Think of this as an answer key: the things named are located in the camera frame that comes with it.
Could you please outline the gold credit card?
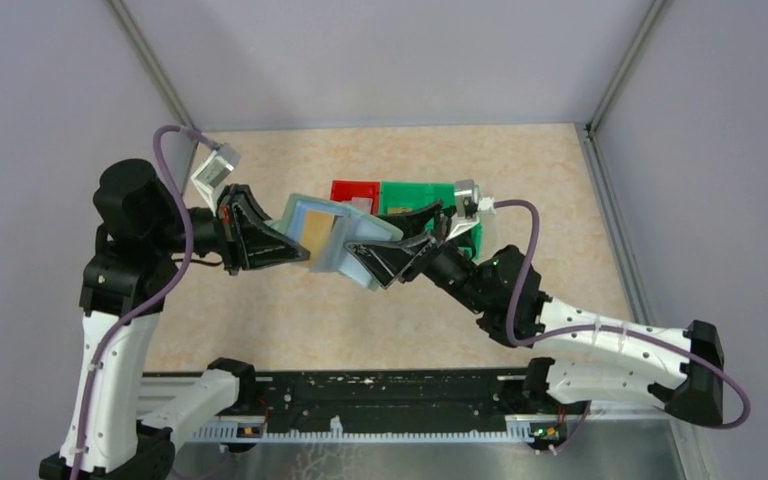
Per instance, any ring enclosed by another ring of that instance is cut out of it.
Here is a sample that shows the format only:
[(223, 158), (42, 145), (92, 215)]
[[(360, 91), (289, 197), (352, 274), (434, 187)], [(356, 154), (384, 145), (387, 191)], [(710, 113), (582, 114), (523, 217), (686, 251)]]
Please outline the gold credit card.
[(308, 210), (305, 213), (299, 243), (309, 252), (306, 265), (312, 265), (325, 249), (337, 219), (337, 215), (325, 211)]

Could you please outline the grey-green card holder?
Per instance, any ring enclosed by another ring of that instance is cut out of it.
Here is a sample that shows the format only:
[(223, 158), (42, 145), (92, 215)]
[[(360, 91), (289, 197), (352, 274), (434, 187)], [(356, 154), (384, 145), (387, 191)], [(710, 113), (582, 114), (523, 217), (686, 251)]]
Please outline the grey-green card holder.
[(312, 265), (301, 265), (313, 273), (338, 273), (353, 280), (368, 290), (379, 288), (365, 268), (345, 248), (346, 242), (353, 241), (398, 241), (403, 233), (390, 223), (363, 213), (348, 203), (292, 194), (285, 205), (283, 215), (274, 220), (272, 228), (299, 243), (303, 217), (308, 210), (334, 213), (338, 219), (328, 244)]

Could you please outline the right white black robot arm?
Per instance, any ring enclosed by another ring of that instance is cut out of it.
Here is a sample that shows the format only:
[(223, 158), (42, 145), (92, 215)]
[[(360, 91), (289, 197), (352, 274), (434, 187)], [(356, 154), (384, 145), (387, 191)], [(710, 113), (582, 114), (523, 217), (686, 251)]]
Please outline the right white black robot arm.
[(440, 202), (388, 220), (407, 227), (411, 237), (350, 241), (348, 252), (381, 287), (424, 276), (476, 314), (492, 340), (532, 349), (523, 385), (532, 410), (619, 401), (653, 406), (693, 425), (724, 426), (724, 353), (713, 324), (657, 328), (574, 307), (541, 290), (530, 253), (514, 245), (477, 264), (445, 240), (451, 215)]

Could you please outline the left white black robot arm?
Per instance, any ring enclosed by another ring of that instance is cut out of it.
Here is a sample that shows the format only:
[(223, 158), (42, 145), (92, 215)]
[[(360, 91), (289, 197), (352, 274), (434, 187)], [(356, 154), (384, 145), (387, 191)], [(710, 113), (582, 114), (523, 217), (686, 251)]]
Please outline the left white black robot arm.
[(42, 460), (43, 479), (163, 479), (177, 451), (212, 417), (265, 406), (252, 365), (219, 358), (196, 382), (140, 415), (145, 359), (164, 302), (193, 255), (216, 253), (230, 274), (307, 260), (274, 230), (246, 185), (226, 186), (215, 209), (186, 208), (144, 159), (101, 175), (101, 217), (83, 273), (83, 357), (67, 436)]

